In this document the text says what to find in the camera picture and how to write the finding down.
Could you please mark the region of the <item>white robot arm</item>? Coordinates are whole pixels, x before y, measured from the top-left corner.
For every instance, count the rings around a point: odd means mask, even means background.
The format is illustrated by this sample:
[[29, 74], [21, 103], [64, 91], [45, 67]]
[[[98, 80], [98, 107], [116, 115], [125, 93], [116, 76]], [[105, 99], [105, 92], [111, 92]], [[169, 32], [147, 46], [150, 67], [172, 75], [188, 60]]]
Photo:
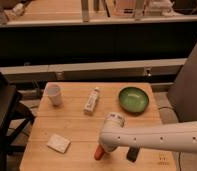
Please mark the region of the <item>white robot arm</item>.
[[197, 121], [133, 128], [124, 128], [124, 123], [118, 113], [105, 118], [98, 139], [105, 152], [133, 147], [197, 154]]

